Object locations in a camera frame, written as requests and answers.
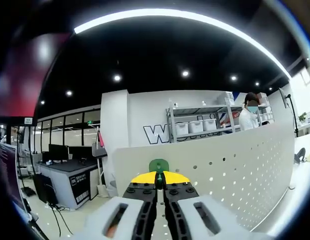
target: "white lab coat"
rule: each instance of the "white lab coat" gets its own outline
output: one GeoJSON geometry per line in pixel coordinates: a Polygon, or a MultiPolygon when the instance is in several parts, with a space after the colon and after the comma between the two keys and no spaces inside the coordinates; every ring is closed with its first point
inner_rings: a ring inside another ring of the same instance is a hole
{"type": "Polygon", "coordinates": [[[239,125],[240,130],[245,131],[248,129],[254,129],[258,127],[257,124],[257,115],[248,111],[246,108],[243,108],[243,110],[240,112],[239,115],[239,125]]]}

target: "black ceiling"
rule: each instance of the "black ceiling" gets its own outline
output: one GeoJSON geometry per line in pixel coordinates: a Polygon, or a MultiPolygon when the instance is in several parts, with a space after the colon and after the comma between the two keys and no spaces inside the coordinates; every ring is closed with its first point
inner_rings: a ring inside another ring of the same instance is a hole
{"type": "MultiPolygon", "coordinates": [[[[72,32],[74,27],[105,14],[161,7],[216,18],[247,33],[284,65],[301,52],[291,34],[262,1],[47,1],[19,32],[14,44],[45,33],[72,32]]],[[[294,75],[301,61],[290,71],[294,75]]],[[[97,26],[65,44],[42,91],[38,116],[101,103],[102,93],[163,90],[266,92],[282,71],[241,38],[205,23],[174,17],[139,17],[97,26]],[[182,78],[188,70],[190,76],[182,78]],[[121,82],[113,76],[120,74],[121,82]],[[238,80],[230,81],[236,74],[238,80]],[[66,90],[73,96],[66,97],[66,90]]],[[[273,89],[287,83],[282,76],[273,89]]]]}

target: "person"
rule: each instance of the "person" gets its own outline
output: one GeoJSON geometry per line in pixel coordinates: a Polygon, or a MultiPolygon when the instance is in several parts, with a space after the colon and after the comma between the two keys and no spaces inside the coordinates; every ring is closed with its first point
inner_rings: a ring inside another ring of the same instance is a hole
{"type": "Polygon", "coordinates": [[[240,130],[245,131],[257,128],[257,115],[255,114],[260,104],[259,98],[253,92],[247,93],[244,101],[244,108],[239,115],[240,130]]]}

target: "white pegboard panel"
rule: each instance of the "white pegboard panel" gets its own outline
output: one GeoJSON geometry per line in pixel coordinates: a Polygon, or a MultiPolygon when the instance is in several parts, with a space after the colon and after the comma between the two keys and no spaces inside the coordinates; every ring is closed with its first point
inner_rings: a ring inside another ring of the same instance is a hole
{"type": "Polygon", "coordinates": [[[165,159],[171,172],[189,178],[198,194],[211,195],[251,230],[276,205],[289,186],[294,163],[294,130],[285,121],[255,129],[186,142],[129,147],[113,155],[117,190],[165,159]]]}

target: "ceiling light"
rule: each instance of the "ceiling light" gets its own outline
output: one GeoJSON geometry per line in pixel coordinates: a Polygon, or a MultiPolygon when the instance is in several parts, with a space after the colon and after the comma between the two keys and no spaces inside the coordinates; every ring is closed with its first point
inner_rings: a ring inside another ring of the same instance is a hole
{"type": "Polygon", "coordinates": [[[208,16],[204,16],[201,14],[193,13],[193,12],[181,11],[181,10],[175,10],[175,9],[164,9],[164,8],[144,8],[144,9],[120,11],[117,13],[112,13],[112,14],[105,15],[105,16],[96,18],[94,20],[88,21],[78,27],[75,27],[74,31],[76,34],[79,34],[87,29],[96,27],[101,24],[105,24],[105,23],[109,23],[109,22],[113,22],[113,21],[121,20],[121,19],[128,19],[128,18],[134,18],[134,17],[146,17],[146,16],[167,16],[167,17],[191,19],[191,20],[199,21],[199,22],[206,23],[209,25],[213,25],[225,31],[228,31],[244,39],[245,41],[249,42],[251,45],[253,45],[257,49],[259,49],[262,53],[264,53],[267,57],[269,57],[283,71],[283,73],[288,77],[288,79],[292,79],[291,75],[287,72],[285,67],[276,59],[276,57],[274,57],[273,54],[271,54],[265,47],[263,47],[260,43],[258,43],[254,39],[252,39],[250,36],[248,36],[244,32],[222,21],[216,20],[208,16]]]}
{"type": "Polygon", "coordinates": [[[119,82],[121,79],[122,79],[122,77],[121,77],[120,75],[115,75],[115,76],[114,76],[114,80],[115,80],[116,82],[119,82]]]}
{"type": "Polygon", "coordinates": [[[183,77],[188,77],[188,76],[190,75],[190,72],[189,72],[189,71],[183,71],[183,72],[181,73],[181,75],[182,75],[183,77]]]}

